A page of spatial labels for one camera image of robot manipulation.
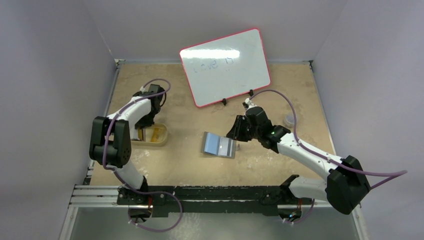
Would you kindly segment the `orange credit card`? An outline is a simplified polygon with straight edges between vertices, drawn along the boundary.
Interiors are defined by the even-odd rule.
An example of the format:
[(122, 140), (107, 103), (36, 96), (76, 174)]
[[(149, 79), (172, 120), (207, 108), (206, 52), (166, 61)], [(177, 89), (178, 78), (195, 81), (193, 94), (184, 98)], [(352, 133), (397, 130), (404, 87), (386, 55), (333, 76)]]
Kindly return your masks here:
[(162, 142), (162, 138), (163, 138), (163, 130), (161, 128), (155, 127), (153, 129), (150, 141), (152, 143), (160, 143)]

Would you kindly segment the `grey leather card holder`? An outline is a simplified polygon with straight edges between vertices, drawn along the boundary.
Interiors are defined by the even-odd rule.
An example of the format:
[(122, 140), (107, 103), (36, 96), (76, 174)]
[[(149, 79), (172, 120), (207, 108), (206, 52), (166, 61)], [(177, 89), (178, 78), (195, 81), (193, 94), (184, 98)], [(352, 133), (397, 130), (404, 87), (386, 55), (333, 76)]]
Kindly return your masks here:
[(202, 137), (200, 152), (210, 156), (234, 159), (236, 152), (240, 149), (240, 144), (234, 140), (233, 157), (218, 156), (220, 137), (222, 136), (205, 131)]

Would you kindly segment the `grey credit card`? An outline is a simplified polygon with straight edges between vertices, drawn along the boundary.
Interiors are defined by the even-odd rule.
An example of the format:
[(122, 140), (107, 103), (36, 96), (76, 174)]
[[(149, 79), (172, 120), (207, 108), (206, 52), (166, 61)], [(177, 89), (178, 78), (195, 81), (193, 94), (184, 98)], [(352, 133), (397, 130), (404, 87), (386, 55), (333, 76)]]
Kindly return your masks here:
[(219, 139), (218, 156), (232, 158), (234, 155), (234, 143), (235, 141), (233, 139), (221, 136)]

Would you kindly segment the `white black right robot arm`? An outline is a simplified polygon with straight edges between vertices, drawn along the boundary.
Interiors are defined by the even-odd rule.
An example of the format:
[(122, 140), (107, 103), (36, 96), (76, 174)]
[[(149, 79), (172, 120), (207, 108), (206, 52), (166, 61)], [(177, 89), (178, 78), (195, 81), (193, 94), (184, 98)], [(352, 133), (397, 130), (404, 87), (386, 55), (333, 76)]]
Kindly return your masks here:
[(288, 128), (272, 124), (259, 106), (237, 115), (226, 137), (239, 142), (258, 140), (264, 148), (289, 157), (320, 176), (321, 179), (290, 176), (281, 184), (280, 191), (282, 200), (288, 204), (300, 198), (321, 200), (349, 215), (371, 190), (355, 157), (341, 158), (297, 140)]

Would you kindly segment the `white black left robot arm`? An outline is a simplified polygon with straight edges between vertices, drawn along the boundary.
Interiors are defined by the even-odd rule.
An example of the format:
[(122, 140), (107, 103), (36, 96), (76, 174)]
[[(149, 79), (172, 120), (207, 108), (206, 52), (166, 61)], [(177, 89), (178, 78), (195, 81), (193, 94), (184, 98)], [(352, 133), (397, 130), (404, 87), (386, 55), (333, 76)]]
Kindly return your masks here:
[(138, 205), (148, 201), (149, 187), (146, 177), (131, 161), (132, 141), (138, 140), (138, 129), (154, 124), (168, 91), (159, 84), (142, 86), (119, 110), (97, 116), (92, 122), (90, 159), (111, 171), (130, 190), (130, 199)]

